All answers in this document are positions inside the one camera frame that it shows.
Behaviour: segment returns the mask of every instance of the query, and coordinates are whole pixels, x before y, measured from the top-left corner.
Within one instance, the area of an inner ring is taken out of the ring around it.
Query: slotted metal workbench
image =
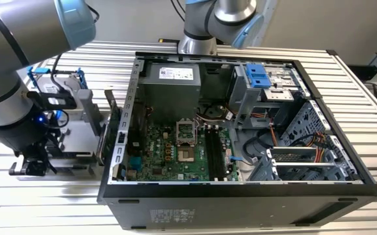
[[[94,42],[64,54],[58,69],[87,73],[94,101],[107,109],[103,89],[112,88],[124,103],[127,83],[136,51],[175,53],[174,44]],[[322,50],[219,47],[222,56],[297,59],[334,113],[353,147],[377,180],[377,100],[338,56]],[[51,67],[55,60],[42,65]],[[120,226],[107,207],[96,204],[98,180],[19,181],[8,176],[15,161],[12,151],[0,144],[0,234],[103,234],[119,233]],[[320,234],[377,235],[377,202],[352,212],[320,229],[238,229],[149,231],[159,234]]]

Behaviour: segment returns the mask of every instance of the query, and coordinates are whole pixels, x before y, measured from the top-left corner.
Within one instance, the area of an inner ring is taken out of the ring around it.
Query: power supply label
[[[159,79],[194,80],[194,70],[187,68],[161,68]]]

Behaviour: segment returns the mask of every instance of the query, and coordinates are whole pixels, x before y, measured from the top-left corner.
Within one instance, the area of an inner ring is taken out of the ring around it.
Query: ram slot
[[[222,181],[225,178],[225,162],[221,149],[219,130],[214,128],[206,129],[205,138],[210,180],[214,181],[217,178]]]

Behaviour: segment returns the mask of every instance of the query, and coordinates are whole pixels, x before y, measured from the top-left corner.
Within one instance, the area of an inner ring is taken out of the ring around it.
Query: motherboard
[[[131,181],[214,181],[218,175],[222,180],[238,181],[231,154],[226,128],[199,127],[190,120],[177,125],[151,123],[143,155],[131,156],[127,178]]]

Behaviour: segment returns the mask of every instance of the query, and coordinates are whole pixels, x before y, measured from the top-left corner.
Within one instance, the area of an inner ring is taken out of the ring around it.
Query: open computer tower
[[[321,226],[377,184],[296,60],[136,53],[99,201],[123,229]]]

